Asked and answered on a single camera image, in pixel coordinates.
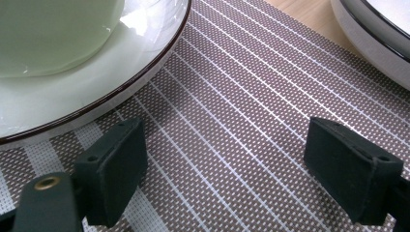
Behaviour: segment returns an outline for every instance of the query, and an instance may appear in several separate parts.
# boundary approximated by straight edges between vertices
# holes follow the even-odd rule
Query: woven placemat
[[[303,163],[308,120],[337,121],[403,159],[410,93],[262,0],[193,1],[163,69],[95,122],[0,152],[0,213],[115,123],[145,121],[149,169],[112,231],[390,231],[353,225]],[[104,231],[86,226],[86,231]]]

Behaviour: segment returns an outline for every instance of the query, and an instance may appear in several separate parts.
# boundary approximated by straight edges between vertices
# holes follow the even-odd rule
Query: white plate
[[[73,130],[117,106],[160,70],[190,0],[126,0],[120,23],[94,57],[48,76],[0,79],[0,149]]]

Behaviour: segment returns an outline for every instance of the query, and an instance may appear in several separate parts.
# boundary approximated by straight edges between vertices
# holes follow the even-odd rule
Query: dark rim
[[[404,61],[410,63],[410,57],[407,57],[400,53],[399,51],[395,50],[392,48],[390,45],[385,43],[383,40],[381,40],[379,37],[377,37],[373,32],[371,32],[370,29],[368,29],[365,25],[361,23],[359,19],[356,18],[356,16],[350,11],[350,9],[346,6],[345,0],[340,0],[341,5],[343,8],[352,16],[352,18],[366,31],[368,32],[369,35],[371,35],[376,41],[378,41],[380,44],[384,45],[386,48],[388,48],[392,53],[403,59]]]
[[[398,33],[400,33],[402,36],[406,37],[407,39],[410,40],[410,35],[403,31],[401,28],[399,28],[398,26],[396,26],[394,23],[392,23],[390,20],[388,20],[384,15],[382,15],[381,13],[379,13],[379,11],[377,11],[373,6],[371,6],[367,0],[362,0],[362,2],[375,14],[377,15],[380,19],[382,19],[384,22],[386,22],[387,24],[389,24],[393,29],[395,29]]]
[[[102,105],[105,102],[108,102],[109,100],[111,100],[112,98],[114,98],[115,96],[117,96],[119,93],[127,90],[132,84],[134,84],[137,80],[139,80],[145,73],[147,73],[149,70],[151,70],[154,66],[156,66],[156,64],[169,52],[169,50],[172,48],[172,46],[178,41],[178,38],[181,36],[182,32],[184,31],[184,27],[187,24],[188,18],[190,16],[190,6],[191,6],[191,0],[188,0],[188,5],[187,5],[187,11],[186,14],[184,16],[184,19],[182,20],[182,23],[180,25],[180,27],[177,30],[177,33],[175,33],[174,37],[171,39],[171,41],[166,45],[166,47],[161,51],[161,53],[154,58],[154,60],[152,60],[147,66],[145,66],[140,72],[138,72],[136,75],[134,75],[131,79],[129,79],[128,81],[126,81],[124,84],[120,85],[118,88],[114,89],[113,91],[111,91],[110,93],[108,93],[107,95],[103,96],[102,98],[88,104],[85,107],[82,107],[80,109],[78,109],[77,111],[59,118],[55,121],[52,121],[50,123],[38,126],[36,128],[33,128],[31,130],[26,130],[23,132],[19,132],[13,135],[9,135],[6,137],[1,137],[0,138],[0,145],[4,145],[7,143],[11,143],[11,142],[16,142],[18,140],[23,140],[26,139],[28,137],[32,137],[38,134],[41,134],[43,132],[55,129],[59,126],[62,126],[66,123],[69,123],[70,121],[79,118],[80,116],[90,112],[91,110],[99,107],[100,105]]]

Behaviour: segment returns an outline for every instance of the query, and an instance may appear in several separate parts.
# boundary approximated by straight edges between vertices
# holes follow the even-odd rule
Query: metal grommet
[[[50,189],[50,188],[57,186],[58,183],[60,183],[60,178],[51,176],[51,177],[47,177],[47,178],[44,178],[38,181],[34,185],[34,189],[35,190],[46,190],[46,189]]]

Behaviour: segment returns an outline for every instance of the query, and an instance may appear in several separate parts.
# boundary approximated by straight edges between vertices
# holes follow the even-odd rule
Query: striped placemat
[[[308,120],[340,122],[406,161],[410,93],[262,0],[193,1],[164,68],[95,122],[0,152],[0,213],[110,126],[145,121],[149,169],[112,231],[390,231],[352,225],[303,163]],[[86,231],[103,231],[86,226]]]

